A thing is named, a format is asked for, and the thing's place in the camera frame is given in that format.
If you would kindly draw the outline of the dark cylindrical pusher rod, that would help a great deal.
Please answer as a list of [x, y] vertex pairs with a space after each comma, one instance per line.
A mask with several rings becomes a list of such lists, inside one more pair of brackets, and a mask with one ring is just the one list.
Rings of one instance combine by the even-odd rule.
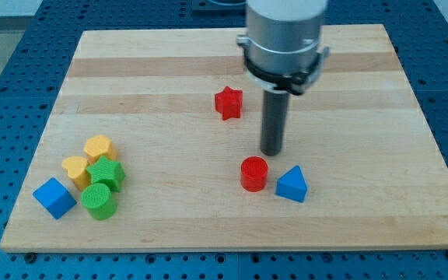
[[264, 91], [260, 148], [266, 156], [276, 156], [282, 150], [288, 105], [288, 93]]

